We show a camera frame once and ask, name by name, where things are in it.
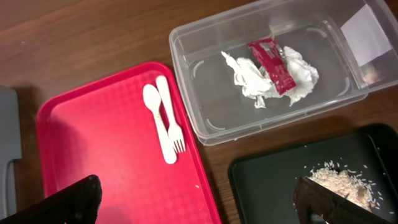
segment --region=wooden table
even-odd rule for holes
[[[148,60],[172,67],[170,31],[251,0],[0,0],[0,84],[19,95],[23,159],[15,162],[18,210],[43,198],[35,133],[47,99]],[[398,2],[387,0],[398,16]],[[240,156],[386,123],[398,131],[398,86],[260,134],[205,147],[198,142],[221,219],[239,223],[227,177]]]

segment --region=red wrapper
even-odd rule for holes
[[[279,54],[276,40],[272,38],[255,40],[248,43],[248,47],[260,64],[267,70],[280,95],[296,87],[296,83],[287,71]]]

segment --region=crumpled napkin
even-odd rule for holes
[[[256,100],[255,108],[266,108],[264,99],[282,98],[283,96],[290,97],[290,105],[292,106],[311,93],[313,87],[317,84],[319,74],[316,68],[304,61],[302,55],[292,48],[286,46],[284,52],[287,70],[297,86],[286,91],[283,95],[279,95],[276,91],[276,87],[264,67],[258,69],[248,58],[235,60],[227,53],[221,52],[227,65],[234,70],[235,85],[242,86],[242,94],[245,97]]]

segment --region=plastic spoon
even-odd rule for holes
[[[152,114],[154,115],[157,135],[159,136],[160,147],[162,148],[164,160],[168,164],[173,164],[177,160],[177,155],[173,150],[162,117],[159,113],[161,103],[159,92],[153,85],[147,84],[144,86],[142,94],[146,107],[150,109],[152,111]]]

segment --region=plastic fork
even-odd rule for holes
[[[163,75],[156,78],[157,89],[166,109],[167,119],[169,120],[169,139],[172,142],[173,149],[176,153],[185,152],[185,141],[181,127],[177,124],[174,117],[172,99],[170,97],[169,84]]]

